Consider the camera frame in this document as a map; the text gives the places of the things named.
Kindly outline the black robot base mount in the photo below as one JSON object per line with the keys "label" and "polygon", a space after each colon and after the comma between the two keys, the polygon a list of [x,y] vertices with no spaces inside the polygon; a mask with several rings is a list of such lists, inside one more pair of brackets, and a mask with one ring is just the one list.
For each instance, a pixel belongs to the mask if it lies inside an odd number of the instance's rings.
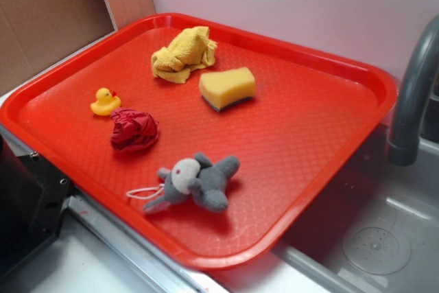
{"label": "black robot base mount", "polygon": [[1,278],[60,234],[71,180],[45,157],[17,156],[1,138]]}

